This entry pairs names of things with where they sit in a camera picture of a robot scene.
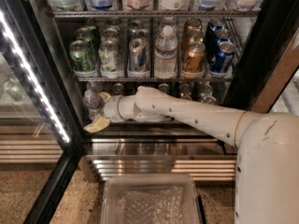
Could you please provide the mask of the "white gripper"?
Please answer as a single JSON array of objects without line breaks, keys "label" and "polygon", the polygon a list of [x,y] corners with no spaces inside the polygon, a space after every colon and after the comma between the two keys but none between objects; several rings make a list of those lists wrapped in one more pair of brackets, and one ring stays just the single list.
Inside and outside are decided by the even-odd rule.
[{"label": "white gripper", "polygon": [[97,116],[95,120],[89,125],[84,127],[88,133],[98,133],[109,126],[111,122],[120,122],[121,116],[119,113],[120,96],[112,96],[105,91],[99,93],[99,96],[105,102],[104,114],[106,117]]}]

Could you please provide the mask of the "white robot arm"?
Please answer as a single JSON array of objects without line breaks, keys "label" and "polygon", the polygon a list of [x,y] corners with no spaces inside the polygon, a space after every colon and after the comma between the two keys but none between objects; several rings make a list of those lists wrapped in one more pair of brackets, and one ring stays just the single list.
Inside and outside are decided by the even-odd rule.
[{"label": "white robot arm", "polygon": [[255,113],[172,97],[140,86],[105,98],[104,114],[85,130],[172,117],[236,147],[235,224],[299,224],[299,117]]}]

